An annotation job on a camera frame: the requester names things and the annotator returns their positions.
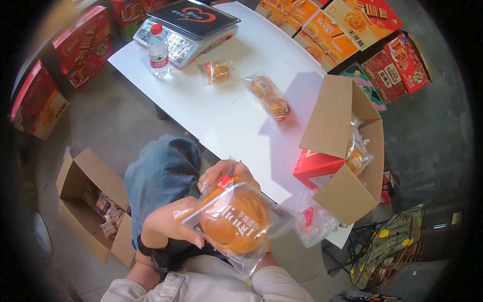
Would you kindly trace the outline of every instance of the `scale keypad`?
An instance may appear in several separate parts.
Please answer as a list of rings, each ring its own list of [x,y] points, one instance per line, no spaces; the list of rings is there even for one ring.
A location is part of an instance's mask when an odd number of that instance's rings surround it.
[[[168,38],[168,57],[170,60],[181,61],[193,47],[193,43],[186,41],[184,38],[172,33]]]

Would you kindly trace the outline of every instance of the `table leg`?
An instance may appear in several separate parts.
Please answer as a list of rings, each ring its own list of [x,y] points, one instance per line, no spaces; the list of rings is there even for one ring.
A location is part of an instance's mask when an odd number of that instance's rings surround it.
[[[153,102],[153,105],[154,105],[154,109],[156,110],[156,115],[157,117],[160,119],[160,120],[166,120],[168,119],[168,115],[166,114],[166,112],[163,111],[163,109],[161,109],[158,105],[156,105],[154,102]]]

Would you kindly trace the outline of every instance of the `white table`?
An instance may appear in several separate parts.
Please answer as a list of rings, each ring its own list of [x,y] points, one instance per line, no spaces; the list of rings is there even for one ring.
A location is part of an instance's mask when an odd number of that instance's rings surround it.
[[[146,48],[130,42],[109,58],[128,80],[221,159],[242,160],[263,192],[294,208],[305,186],[292,171],[298,144],[326,74],[294,40],[270,21],[238,2],[216,8],[241,19],[238,33],[183,70],[171,67],[164,79],[151,75]],[[232,60],[236,76],[266,73],[285,92],[298,124],[279,129],[239,82],[202,86],[197,64]],[[342,248],[352,225],[327,239]]]

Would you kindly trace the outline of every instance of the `fingernail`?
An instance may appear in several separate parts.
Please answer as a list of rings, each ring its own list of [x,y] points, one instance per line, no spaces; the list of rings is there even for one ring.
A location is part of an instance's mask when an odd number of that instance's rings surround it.
[[[199,238],[196,238],[196,239],[195,239],[195,245],[196,245],[196,246],[197,246],[199,249],[201,249],[201,241],[199,240]]]

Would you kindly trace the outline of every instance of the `water bottle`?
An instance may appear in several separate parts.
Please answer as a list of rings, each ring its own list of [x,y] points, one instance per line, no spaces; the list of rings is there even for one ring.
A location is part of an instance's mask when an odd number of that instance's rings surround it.
[[[163,33],[162,24],[151,26],[151,37],[147,46],[153,76],[157,79],[164,78],[170,67],[168,65],[168,39]]]

